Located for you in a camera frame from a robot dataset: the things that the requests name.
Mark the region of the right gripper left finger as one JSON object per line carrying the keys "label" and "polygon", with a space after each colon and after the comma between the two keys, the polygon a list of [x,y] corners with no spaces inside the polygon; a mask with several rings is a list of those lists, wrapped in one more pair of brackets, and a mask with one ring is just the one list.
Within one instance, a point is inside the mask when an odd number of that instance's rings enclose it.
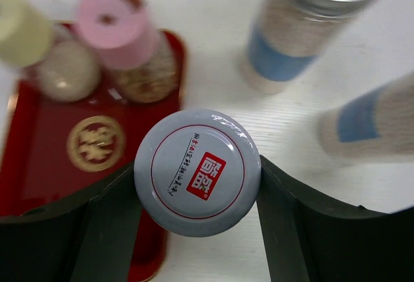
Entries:
{"label": "right gripper left finger", "polygon": [[142,211],[133,164],[1,218],[2,281],[127,281]]}

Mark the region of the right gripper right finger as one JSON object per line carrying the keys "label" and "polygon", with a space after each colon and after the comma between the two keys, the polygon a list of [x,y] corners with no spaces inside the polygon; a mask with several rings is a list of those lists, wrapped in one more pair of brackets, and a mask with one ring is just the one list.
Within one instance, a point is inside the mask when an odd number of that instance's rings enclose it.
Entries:
{"label": "right gripper right finger", "polygon": [[272,281],[412,281],[413,209],[334,199],[261,161],[257,196]]}

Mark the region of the red label jar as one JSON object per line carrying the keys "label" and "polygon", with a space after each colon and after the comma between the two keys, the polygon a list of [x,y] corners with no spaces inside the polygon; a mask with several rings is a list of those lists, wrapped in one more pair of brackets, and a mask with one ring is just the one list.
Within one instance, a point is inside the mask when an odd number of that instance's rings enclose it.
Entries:
{"label": "red label jar", "polygon": [[252,137],[233,118],[187,109],[155,124],[141,141],[135,188],[149,216],[186,237],[234,227],[256,201],[261,160]]}

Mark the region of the tall silver cap spice bottle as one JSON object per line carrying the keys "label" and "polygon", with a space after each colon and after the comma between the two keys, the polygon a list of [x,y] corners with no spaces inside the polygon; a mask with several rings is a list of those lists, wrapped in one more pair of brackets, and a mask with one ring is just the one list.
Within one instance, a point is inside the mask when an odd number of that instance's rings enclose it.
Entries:
{"label": "tall silver cap spice bottle", "polygon": [[318,140],[330,156],[356,162],[413,161],[413,73],[326,111]]}

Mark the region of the yellow cap condiment bottle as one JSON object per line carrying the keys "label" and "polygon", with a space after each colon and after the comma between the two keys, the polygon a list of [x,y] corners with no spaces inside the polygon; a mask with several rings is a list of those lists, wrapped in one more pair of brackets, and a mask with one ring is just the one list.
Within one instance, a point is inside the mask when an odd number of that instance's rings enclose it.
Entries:
{"label": "yellow cap condiment bottle", "polygon": [[101,81],[90,51],[29,0],[1,0],[1,61],[59,102],[82,100]]}

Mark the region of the pink cap condiment bottle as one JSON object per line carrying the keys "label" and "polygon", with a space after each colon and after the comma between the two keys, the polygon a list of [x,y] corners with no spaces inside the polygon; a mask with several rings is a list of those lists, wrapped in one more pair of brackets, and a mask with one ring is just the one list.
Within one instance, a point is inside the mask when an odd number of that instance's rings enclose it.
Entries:
{"label": "pink cap condiment bottle", "polygon": [[79,0],[74,30],[126,99],[157,102],[178,85],[177,64],[147,0]]}

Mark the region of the blue label silver cap bottle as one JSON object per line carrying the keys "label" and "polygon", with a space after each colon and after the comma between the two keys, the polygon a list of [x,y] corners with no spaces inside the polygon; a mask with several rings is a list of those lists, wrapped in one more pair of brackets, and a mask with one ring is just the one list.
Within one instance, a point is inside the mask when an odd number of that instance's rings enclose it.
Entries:
{"label": "blue label silver cap bottle", "polygon": [[281,92],[376,0],[263,0],[246,46],[243,75],[255,89]]}

